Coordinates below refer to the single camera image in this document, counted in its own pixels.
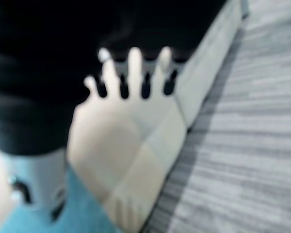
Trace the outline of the right robot hand black cloth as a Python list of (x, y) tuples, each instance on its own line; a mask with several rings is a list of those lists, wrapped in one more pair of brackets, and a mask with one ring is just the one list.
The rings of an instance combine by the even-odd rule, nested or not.
[(173, 93), (184, 64), (225, 5), (223, 0), (0, 0), (0, 151), (21, 205), (52, 224), (66, 201), (66, 147), (75, 108), (107, 97), (101, 48), (115, 64), (120, 98), (132, 96), (128, 53), (141, 51), (146, 100), (164, 47), (172, 67), (162, 93)]

